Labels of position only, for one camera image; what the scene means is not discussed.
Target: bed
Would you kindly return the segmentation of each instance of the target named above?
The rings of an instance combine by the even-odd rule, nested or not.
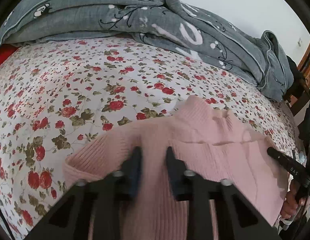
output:
[[[189,95],[293,156],[287,106],[223,69],[119,36],[19,48],[0,66],[0,208],[15,239],[67,190],[68,155],[115,126],[172,115]]]

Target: red fabric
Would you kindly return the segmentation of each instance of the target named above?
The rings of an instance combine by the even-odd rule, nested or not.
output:
[[[16,47],[9,44],[3,44],[0,46],[0,65],[16,50]]]

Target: wall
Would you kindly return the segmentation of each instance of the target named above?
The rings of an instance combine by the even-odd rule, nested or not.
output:
[[[230,21],[242,31],[260,38],[265,30],[274,32],[286,54],[298,65],[310,35],[284,0],[182,0],[204,8]]]

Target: metal bolt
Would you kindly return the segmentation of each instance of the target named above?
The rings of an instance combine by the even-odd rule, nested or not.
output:
[[[221,184],[223,186],[230,186],[233,184],[233,182],[230,179],[221,179]]]
[[[87,180],[85,179],[79,179],[77,182],[76,182],[76,186],[79,186],[79,187],[83,187],[87,184]]]
[[[186,177],[193,177],[193,176],[196,175],[196,173],[193,172],[192,170],[186,170],[186,171],[184,171],[184,175],[185,175]]]
[[[122,176],[124,176],[124,173],[122,171],[114,171],[113,176],[114,177],[122,177]]]

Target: ribbed fabric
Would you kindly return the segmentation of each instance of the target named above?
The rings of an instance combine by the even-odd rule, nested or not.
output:
[[[175,202],[170,192],[165,165],[169,146],[205,179],[233,180],[269,224],[276,221],[288,181],[287,172],[266,153],[271,142],[230,110],[212,109],[197,96],[189,96],[174,116],[113,128],[69,156],[63,165],[67,186],[117,170],[135,146],[143,150],[142,179],[137,199],[125,213],[122,239],[186,239],[188,204]]]

